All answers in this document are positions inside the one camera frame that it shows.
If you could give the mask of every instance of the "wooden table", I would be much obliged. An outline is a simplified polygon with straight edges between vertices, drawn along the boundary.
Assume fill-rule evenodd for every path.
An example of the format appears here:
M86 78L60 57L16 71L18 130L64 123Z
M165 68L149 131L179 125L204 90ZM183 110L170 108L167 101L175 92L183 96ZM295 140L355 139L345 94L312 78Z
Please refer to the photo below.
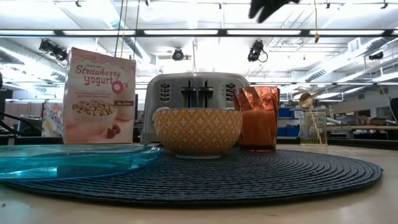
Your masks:
M25 194L0 185L1 224L393 224L398 220L398 151L342 146L298 149L363 159L384 169L380 183L359 192L265 207L222 209L143 209L115 207Z

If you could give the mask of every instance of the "drinking glass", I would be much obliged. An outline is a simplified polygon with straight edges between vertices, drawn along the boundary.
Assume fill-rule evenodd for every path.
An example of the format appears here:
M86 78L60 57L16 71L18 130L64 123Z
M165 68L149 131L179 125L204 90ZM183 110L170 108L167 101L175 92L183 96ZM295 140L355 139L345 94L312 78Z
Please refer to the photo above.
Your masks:
M243 113L241 149L275 152L280 90L253 86L234 91L235 109Z

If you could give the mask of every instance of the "woven placemat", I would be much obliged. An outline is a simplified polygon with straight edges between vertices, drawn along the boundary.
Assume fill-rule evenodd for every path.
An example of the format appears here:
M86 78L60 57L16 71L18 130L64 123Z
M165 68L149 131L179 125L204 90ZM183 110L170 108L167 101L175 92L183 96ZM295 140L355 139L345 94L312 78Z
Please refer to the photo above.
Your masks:
M271 203L360 189L382 169L346 157L298 151L212 160L167 155L136 172L76 180L12 182L18 189L134 206L193 207Z

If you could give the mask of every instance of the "teal plastic plate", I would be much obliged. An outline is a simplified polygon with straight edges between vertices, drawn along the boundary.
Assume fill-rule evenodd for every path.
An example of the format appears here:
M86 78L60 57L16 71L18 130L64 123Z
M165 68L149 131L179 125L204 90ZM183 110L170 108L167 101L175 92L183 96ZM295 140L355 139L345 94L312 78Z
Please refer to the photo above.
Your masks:
M0 146L0 181L76 179L140 169L163 149L123 145Z

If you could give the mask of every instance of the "stainless steel toaster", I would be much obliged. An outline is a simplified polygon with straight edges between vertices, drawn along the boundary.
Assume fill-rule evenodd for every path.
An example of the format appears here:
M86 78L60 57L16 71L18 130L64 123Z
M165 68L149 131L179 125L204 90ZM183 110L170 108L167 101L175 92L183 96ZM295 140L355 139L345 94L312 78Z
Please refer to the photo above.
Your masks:
M154 113L162 108L234 108L233 91L250 86L232 73L195 72L158 75L147 87L141 144L159 142Z

